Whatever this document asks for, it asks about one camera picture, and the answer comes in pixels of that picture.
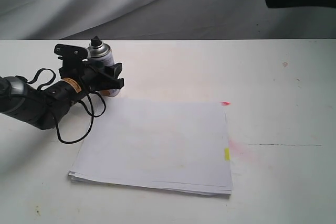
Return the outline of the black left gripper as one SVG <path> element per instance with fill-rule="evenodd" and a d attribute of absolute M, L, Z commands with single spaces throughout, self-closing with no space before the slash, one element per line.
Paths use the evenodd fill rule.
<path fill-rule="evenodd" d="M 82 62 L 79 65 L 58 69 L 58 95 L 86 95 L 109 89 L 122 89 L 124 79 L 119 78 L 123 70 L 122 63 L 104 66 L 98 62 Z"/>

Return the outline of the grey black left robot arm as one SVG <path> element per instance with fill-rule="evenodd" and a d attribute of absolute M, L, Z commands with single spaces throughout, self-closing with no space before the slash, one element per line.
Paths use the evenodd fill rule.
<path fill-rule="evenodd" d="M 24 77 L 1 78 L 1 113 L 40 130 L 52 129 L 70 108 L 86 95 L 107 89 L 121 89 L 122 64 L 111 67 L 82 63 L 61 67 L 60 81 L 49 81 L 46 89 L 34 89 Z"/>

